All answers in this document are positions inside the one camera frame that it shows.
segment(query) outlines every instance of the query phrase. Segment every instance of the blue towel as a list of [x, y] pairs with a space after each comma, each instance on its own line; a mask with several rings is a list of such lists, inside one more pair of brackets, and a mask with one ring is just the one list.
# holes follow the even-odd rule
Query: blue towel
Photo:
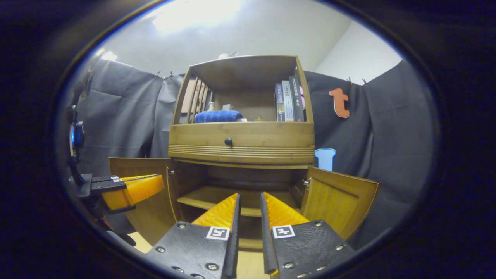
[[203, 111], [194, 116], [194, 122], [234, 122], [240, 118], [243, 118], [243, 116], [237, 110]]

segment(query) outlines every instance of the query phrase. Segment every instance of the cabinet door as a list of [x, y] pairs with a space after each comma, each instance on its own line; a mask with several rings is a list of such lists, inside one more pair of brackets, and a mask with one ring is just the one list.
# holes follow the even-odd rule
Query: cabinet door
[[302, 213], [308, 220], [325, 220], [348, 239], [367, 216], [379, 182], [310, 167]]
[[155, 245], [160, 238], [176, 223], [171, 206], [168, 183], [168, 167], [171, 159], [130, 159], [109, 158], [110, 172], [119, 177], [146, 174], [161, 174], [165, 189], [136, 203], [136, 209], [125, 214], [130, 223], [150, 245]]

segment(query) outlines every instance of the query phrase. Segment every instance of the drawer knob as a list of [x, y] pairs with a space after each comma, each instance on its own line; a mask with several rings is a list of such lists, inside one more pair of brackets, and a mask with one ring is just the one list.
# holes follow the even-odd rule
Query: drawer knob
[[231, 138], [226, 138], [224, 140], [224, 143], [227, 145], [227, 146], [233, 146], [233, 140]]

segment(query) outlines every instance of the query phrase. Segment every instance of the book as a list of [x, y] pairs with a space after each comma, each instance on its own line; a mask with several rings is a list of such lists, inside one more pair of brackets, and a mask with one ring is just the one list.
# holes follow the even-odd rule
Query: book
[[291, 83], [291, 96], [293, 97], [294, 121], [304, 122], [302, 96], [300, 95], [300, 84], [294, 76], [289, 77]]
[[293, 111], [293, 98], [291, 96], [291, 85], [289, 80], [283, 80], [282, 82], [282, 90], [284, 92], [284, 113], [285, 113], [285, 121], [293, 122], [294, 121], [294, 111]]
[[276, 121], [284, 122], [286, 118], [284, 116], [284, 94], [281, 83], [276, 84], [274, 98], [276, 101]]

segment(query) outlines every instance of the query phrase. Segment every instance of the small box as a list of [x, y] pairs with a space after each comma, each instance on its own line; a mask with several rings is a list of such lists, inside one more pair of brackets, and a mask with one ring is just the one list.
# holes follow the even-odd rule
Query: small box
[[222, 110], [234, 110], [234, 107], [231, 104], [227, 104], [222, 106]]

